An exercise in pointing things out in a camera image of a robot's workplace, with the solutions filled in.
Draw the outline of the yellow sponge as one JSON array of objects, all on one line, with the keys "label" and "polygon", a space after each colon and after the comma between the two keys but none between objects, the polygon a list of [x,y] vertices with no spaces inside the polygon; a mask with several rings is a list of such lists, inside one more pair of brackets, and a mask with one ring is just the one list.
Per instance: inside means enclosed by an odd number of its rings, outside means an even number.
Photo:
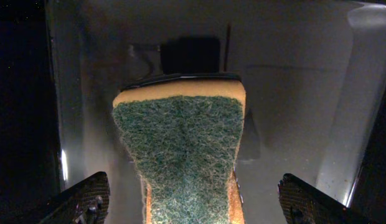
[{"label": "yellow sponge", "polygon": [[243,223],[235,164],[246,92],[238,80],[122,91],[113,119],[144,183],[146,223]]}]

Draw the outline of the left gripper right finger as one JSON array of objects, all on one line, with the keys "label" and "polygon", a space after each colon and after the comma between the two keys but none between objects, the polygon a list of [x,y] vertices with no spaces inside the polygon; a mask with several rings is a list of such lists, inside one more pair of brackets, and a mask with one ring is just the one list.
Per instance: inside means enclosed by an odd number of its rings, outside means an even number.
[{"label": "left gripper right finger", "polygon": [[376,224],[289,173],[279,181],[278,200],[289,224]]}]

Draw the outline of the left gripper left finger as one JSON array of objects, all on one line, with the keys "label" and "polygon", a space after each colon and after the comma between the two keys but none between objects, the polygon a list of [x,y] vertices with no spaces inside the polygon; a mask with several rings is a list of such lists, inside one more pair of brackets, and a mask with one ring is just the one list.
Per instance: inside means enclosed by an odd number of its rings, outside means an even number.
[{"label": "left gripper left finger", "polygon": [[104,224],[109,205],[108,177],[99,171],[50,199],[38,224]]}]

